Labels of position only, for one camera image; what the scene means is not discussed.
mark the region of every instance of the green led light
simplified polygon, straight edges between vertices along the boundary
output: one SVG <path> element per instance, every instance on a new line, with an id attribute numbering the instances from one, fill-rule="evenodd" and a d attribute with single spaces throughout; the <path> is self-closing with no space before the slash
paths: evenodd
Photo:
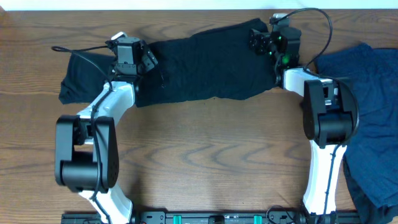
<path id="1" fill-rule="evenodd" d="M 282 63 L 284 65 L 286 65 L 289 62 L 289 60 L 290 60 L 290 57 L 288 55 L 285 55 L 282 57 Z"/>

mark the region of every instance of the black cloth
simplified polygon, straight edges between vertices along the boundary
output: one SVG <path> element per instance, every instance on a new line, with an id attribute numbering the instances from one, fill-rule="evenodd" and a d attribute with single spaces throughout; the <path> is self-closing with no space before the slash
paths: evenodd
<path id="1" fill-rule="evenodd" d="M 265 23 L 253 19 L 186 39 L 150 44 L 159 64 L 140 82 L 137 107 L 214 96 L 245 100 L 274 88 L 269 56 L 256 55 L 248 47 L 250 29 L 267 32 Z M 106 55 L 88 52 L 84 55 L 105 71 L 114 60 Z M 92 102 L 101 92 L 104 81 L 91 64 L 72 55 L 59 99 L 63 104 Z"/>
<path id="2" fill-rule="evenodd" d="M 362 222 L 390 222 L 398 215 L 398 50 L 361 44 L 320 57 L 317 68 L 352 80 L 360 122 L 345 153 L 348 189 Z"/>

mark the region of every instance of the green connector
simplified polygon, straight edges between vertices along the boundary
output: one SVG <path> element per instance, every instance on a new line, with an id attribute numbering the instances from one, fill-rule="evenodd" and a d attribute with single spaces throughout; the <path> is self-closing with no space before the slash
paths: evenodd
<path id="1" fill-rule="evenodd" d="M 173 216 L 173 224 L 182 224 L 182 217 L 181 217 L 181 215 L 174 215 L 174 216 Z"/>
<path id="2" fill-rule="evenodd" d="M 254 224 L 262 224 L 262 216 L 261 215 L 254 216 Z"/>

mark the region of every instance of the wooden table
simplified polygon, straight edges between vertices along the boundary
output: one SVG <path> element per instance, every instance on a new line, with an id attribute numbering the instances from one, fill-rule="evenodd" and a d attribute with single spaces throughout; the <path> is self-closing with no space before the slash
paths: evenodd
<path id="1" fill-rule="evenodd" d="M 65 211 L 93 210 L 55 183 L 55 122 L 86 105 L 59 102 L 69 55 L 50 46 L 102 45 L 121 30 L 147 42 L 176 39 L 256 17 L 267 22 L 281 11 L 2 12 L 0 222 L 59 223 Z M 397 12 L 328 11 L 335 29 L 327 52 L 360 42 L 397 47 Z M 292 25 L 303 32 L 300 54 L 306 62 L 326 42 L 326 20 L 308 12 L 294 16 Z M 310 164 L 299 103 L 299 96 L 273 89 L 245 101 L 212 98 L 133 108 L 117 126 L 119 183 L 141 207 L 296 207 Z M 336 204 L 354 209 L 342 171 Z"/>

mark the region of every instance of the blue cloth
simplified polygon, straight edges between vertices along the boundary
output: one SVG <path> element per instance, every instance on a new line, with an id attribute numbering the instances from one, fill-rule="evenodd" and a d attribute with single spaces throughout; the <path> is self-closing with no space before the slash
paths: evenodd
<path id="1" fill-rule="evenodd" d="M 361 44 L 316 64 L 321 75 L 349 77 L 358 99 L 359 129 L 345 154 L 349 177 L 375 208 L 398 205 L 398 50 Z"/>

